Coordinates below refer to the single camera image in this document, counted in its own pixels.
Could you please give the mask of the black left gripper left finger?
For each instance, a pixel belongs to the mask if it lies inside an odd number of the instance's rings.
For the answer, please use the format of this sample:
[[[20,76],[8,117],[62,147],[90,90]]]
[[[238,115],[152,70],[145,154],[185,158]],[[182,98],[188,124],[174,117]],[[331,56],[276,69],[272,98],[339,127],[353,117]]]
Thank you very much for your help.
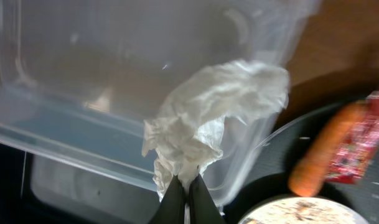
[[[185,189],[178,176],[173,176],[157,212],[149,224],[184,224]]]

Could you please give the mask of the white tissue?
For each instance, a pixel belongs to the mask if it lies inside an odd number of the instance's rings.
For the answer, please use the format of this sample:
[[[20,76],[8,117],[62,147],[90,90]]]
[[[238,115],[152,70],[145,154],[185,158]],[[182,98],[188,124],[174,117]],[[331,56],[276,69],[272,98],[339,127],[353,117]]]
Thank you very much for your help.
[[[142,155],[154,150],[159,198],[173,177],[185,189],[223,157],[225,119],[251,124],[280,112],[288,100],[286,69],[257,60],[204,67],[174,89],[144,122]]]

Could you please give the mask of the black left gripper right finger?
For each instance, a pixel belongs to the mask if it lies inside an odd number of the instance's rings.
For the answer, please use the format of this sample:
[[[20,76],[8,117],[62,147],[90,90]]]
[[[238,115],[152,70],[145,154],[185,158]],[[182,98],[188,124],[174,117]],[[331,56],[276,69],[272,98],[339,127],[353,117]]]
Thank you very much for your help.
[[[201,175],[192,181],[188,199],[190,224],[226,224]]]

